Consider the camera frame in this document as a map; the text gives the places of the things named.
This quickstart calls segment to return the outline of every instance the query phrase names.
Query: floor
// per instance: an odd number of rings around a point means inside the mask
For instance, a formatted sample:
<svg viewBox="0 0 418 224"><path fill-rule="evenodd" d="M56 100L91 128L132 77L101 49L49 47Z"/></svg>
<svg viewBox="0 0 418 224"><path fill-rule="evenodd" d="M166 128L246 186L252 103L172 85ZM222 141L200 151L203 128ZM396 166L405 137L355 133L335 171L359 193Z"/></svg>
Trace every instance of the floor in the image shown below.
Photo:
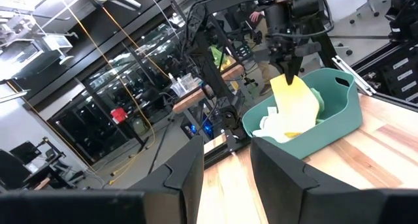
<svg viewBox="0 0 418 224"><path fill-rule="evenodd" d="M380 11L381 13L381 15L377 18L373 16L368 7L364 7L359 11L361 14L360 16L357 15L358 13L354 13L346 19L343 19L335 24L335 28L330 32L330 35L387 35L390 32L390 28L388 21L384 17L384 14L390 7L390 1L386 3L379 2L376 3L375 6L376 10ZM350 20L355 20L355 23L351 25L349 22ZM388 42L387 40L366 39L333 39L332 41L336 45L341 42L345 46L349 46L349 48L353 51L351 56L347 56L345 50L337 50L338 55L343 58L349 65L366 57L368 54L374 52ZM319 68L318 58L316 58L316 55L306 57L304 59L303 65L306 71L301 73L301 76ZM250 69L252 66L252 63L248 63L246 68ZM278 71L272 67L270 74L272 76L277 76ZM255 97L255 102L259 103L269 96L265 95L260 97L258 95L258 92L263 87L261 72L257 69L256 71L253 71L251 74L249 74L249 77L260 83L257 88L250 90L251 94ZM159 152L159 155L155 161L154 169L164 163L172 155L174 155L188 141L188 138L180 129L182 117L183 116L176 116L175 122L168 126L161 151ZM155 139L152 136L152 132L148 132L150 139L147 142L147 147L150 149L140 153L139 156L134 158L134 161L130 165L124 166L128 161L130 161L128 160L128 156L136 154L139 149L139 145L135 144L135 141L120 147L108 155L103 161L97 163L94 167L95 170L98 170L96 175L88 175L85 180L78 184L78 187L83 188L90 186L91 188L100 189L103 186L103 181L107 183L113 179L116 181L111 186L106 185L104 188L123 189L130 187L137 181L141 180L148 174L158 145L163 139L165 126L167 124L167 120L161 120L155 126ZM115 172L117 169L120 169L120 171L118 171L116 175L112 177L110 174Z"/></svg>

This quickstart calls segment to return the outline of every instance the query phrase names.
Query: person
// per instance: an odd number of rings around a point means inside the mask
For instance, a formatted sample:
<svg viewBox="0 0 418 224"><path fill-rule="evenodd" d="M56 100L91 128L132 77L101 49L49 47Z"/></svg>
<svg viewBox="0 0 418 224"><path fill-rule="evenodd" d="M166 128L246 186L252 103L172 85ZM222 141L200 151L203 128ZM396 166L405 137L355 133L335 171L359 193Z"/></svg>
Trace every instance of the person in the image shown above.
<svg viewBox="0 0 418 224"><path fill-rule="evenodd" d="M267 23L266 23L266 19L263 13L255 11L255 3L252 1L247 2L246 7L251 8L251 9L249 10L247 9L245 12L241 11L238 13L235 12L236 7L231 7L227 9L225 18L228 21L231 29L235 30L235 29L240 28L237 20L238 21L246 20L250 24L250 26L252 26L253 29L258 29L259 31L261 31L261 33L263 34L263 42L266 42L265 35L267 34ZM258 46L255 44L255 42L253 41L253 39L250 37L249 34L245 36L245 39L246 39L248 46L253 51L258 51L262 48L261 46ZM268 63L268 61L260 61L257 63L257 65L261 71L261 75L264 80L264 87L260 91L260 95L265 95L272 89L272 86L270 85L270 80L272 79L270 75L271 65Z"/></svg>

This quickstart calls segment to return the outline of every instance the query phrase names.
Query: laboratory bench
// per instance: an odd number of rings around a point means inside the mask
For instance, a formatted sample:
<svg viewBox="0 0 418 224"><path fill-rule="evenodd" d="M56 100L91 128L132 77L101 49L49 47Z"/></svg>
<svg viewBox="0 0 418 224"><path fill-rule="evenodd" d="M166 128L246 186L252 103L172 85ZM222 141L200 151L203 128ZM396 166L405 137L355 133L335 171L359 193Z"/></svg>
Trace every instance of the laboratory bench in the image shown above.
<svg viewBox="0 0 418 224"><path fill-rule="evenodd" d="M360 102L362 126L304 161L359 189L418 189L418 113L365 95ZM225 140L210 141L205 152ZM197 223L268 223L249 147L204 171Z"/></svg>

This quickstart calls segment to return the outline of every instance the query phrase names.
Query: monitor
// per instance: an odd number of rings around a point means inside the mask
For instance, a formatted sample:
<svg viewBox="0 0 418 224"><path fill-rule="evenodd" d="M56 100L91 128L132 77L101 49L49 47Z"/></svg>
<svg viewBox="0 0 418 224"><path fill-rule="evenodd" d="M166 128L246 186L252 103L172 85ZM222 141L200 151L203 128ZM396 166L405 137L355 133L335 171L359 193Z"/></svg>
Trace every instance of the monitor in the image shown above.
<svg viewBox="0 0 418 224"><path fill-rule="evenodd" d="M38 148L30 141L24 142L20 146L12 149L10 153L18 158L24 165L29 164L41 154Z"/></svg>

